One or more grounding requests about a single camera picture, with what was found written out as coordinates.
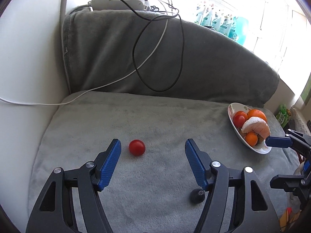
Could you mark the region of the small tangerine with stem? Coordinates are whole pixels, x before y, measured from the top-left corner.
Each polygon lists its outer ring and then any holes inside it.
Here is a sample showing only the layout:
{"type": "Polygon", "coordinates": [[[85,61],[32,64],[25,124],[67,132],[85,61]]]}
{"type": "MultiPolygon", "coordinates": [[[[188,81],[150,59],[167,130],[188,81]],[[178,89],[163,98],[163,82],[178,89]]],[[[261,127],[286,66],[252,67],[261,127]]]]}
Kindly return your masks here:
{"type": "Polygon", "coordinates": [[[253,131],[248,132],[245,136],[246,143],[251,147],[257,144],[257,140],[258,140],[257,134],[254,133],[253,131]]]}

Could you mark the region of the peeled pomelo segment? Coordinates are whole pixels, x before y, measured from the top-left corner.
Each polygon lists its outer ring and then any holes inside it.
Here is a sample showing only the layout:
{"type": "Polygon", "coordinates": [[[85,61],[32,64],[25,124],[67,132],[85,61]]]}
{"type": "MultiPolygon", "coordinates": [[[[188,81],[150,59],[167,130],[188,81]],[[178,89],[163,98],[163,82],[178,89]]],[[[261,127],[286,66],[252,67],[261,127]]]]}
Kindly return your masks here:
{"type": "Polygon", "coordinates": [[[270,129],[268,124],[260,117],[250,117],[243,124],[241,128],[242,133],[246,134],[251,131],[260,135],[264,139],[270,136],[270,129]]]}

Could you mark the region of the large red tomato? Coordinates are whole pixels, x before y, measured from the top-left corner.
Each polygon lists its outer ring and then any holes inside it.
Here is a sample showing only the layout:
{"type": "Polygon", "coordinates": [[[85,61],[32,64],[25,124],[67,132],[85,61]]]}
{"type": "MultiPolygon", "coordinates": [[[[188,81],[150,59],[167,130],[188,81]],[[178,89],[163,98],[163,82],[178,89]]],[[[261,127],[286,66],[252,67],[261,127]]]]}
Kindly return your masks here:
{"type": "Polygon", "coordinates": [[[233,118],[233,124],[237,129],[242,128],[243,124],[245,123],[246,118],[244,115],[236,115],[233,118]]]}

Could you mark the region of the brown kiwi fruit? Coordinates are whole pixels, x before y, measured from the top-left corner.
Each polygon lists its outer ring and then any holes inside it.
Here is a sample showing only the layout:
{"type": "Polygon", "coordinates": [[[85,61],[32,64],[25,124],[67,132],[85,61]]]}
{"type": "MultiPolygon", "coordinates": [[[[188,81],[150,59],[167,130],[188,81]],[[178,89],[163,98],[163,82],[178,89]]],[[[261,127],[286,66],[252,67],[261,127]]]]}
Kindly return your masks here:
{"type": "Polygon", "coordinates": [[[261,135],[257,135],[258,140],[257,140],[257,144],[260,144],[264,141],[264,138],[261,137],[261,135]]]}

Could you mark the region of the green snack packet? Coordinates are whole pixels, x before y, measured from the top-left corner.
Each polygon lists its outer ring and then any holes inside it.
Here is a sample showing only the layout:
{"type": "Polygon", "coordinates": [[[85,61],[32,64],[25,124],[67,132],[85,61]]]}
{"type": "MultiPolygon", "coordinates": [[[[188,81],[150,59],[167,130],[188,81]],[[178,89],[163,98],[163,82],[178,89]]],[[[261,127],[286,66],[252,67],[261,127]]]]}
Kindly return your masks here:
{"type": "Polygon", "coordinates": [[[291,116],[291,111],[286,107],[285,104],[281,104],[279,106],[279,111],[276,115],[276,119],[278,120],[282,128],[284,128],[288,124],[291,116]]]}

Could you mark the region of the small red cherry tomato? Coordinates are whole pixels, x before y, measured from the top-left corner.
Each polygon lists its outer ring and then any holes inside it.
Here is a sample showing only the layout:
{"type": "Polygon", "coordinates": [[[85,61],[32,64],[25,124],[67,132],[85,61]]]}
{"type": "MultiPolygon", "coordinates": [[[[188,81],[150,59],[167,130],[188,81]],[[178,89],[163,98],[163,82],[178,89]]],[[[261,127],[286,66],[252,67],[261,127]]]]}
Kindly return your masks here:
{"type": "Polygon", "coordinates": [[[145,144],[143,141],[135,139],[129,143],[129,152],[133,156],[142,156],[145,153],[145,144]]]}

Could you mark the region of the dark plum on blanket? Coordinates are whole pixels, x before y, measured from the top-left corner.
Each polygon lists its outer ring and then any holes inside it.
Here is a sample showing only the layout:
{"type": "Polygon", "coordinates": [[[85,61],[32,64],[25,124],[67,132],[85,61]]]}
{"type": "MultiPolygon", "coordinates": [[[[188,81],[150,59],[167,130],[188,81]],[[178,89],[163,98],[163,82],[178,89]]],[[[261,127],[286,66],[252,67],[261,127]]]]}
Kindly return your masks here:
{"type": "Polygon", "coordinates": [[[197,188],[191,191],[189,195],[189,200],[192,204],[200,204],[205,200],[205,191],[201,188],[197,188]]]}

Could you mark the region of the large orange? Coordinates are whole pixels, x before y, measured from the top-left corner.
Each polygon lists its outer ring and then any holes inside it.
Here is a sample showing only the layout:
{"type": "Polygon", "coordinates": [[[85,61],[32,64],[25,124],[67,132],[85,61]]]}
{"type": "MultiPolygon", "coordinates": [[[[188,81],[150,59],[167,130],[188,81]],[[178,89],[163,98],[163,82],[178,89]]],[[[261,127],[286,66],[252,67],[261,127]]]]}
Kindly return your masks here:
{"type": "Polygon", "coordinates": [[[249,110],[247,112],[247,116],[248,116],[248,119],[250,117],[259,117],[262,120],[264,120],[266,123],[268,123],[266,115],[262,111],[260,111],[258,109],[251,109],[251,110],[249,110]]]}

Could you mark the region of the floral white plate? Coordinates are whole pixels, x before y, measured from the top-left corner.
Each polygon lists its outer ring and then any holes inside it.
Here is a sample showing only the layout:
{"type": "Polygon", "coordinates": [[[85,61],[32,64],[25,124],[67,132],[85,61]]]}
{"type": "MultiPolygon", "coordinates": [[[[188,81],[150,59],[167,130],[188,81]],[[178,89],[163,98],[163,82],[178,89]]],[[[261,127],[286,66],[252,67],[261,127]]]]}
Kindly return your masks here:
{"type": "Polygon", "coordinates": [[[247,147],[263,155],[271,151],[272,147],[265,144],[270,128],[267,117],[261,110],[231,103],[228,106],[228,116],[237,137],[247,147]]]}

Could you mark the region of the grey sofa blanket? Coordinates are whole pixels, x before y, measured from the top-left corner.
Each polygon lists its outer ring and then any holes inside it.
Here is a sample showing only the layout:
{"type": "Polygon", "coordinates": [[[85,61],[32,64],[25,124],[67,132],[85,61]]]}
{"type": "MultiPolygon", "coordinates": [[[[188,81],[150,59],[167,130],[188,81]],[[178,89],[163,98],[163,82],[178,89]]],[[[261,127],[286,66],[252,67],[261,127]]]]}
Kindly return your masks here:
{"type": "Polygon", "coordinates": [[[112,230],[193,232],[203,209],[188,200],[197,183],[184,144],[193,138],[227,167],[253,167],[283,212],[286,194],[269,182],[296,170],[296,153],[248,149],[227,115],[232,102],[263,108],[275,93],[279,75],[260,58],[213,30],[130,10],[73,12],[62,42],[71,94],[41,140],[29,209],[55,167],[78,168],[116,138],[122,153],[99,193],[112,230]],[[145,144],[142,156],[129,152],[135,139],[145,144]]]}

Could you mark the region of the teal bottle pack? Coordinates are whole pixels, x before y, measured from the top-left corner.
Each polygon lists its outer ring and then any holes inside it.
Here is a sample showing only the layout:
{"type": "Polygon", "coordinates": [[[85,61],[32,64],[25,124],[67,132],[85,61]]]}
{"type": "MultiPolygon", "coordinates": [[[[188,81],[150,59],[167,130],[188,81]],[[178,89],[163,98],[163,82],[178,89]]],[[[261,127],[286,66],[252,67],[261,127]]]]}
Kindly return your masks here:
{"type": "Polygon", "coordinates": [[[194,22],[229,37],[242,46],[246,42],[249,21],[240,15],[228,13],[213,3],[199,3],[194,22]]]}

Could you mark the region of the white power strip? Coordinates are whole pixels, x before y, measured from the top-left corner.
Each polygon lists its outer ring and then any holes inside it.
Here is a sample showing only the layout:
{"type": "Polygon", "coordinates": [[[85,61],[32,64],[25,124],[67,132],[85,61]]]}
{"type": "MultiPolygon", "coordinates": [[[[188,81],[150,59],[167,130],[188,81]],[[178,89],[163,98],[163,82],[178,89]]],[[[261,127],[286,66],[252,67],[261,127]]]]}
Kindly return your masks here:
{"type": "Polygon", "coordinates": [[[145,0],[91,0],[90,6],[93,10],[129,10],[123,1],[133,10],[146,11],[148,8],[145,0]]]}

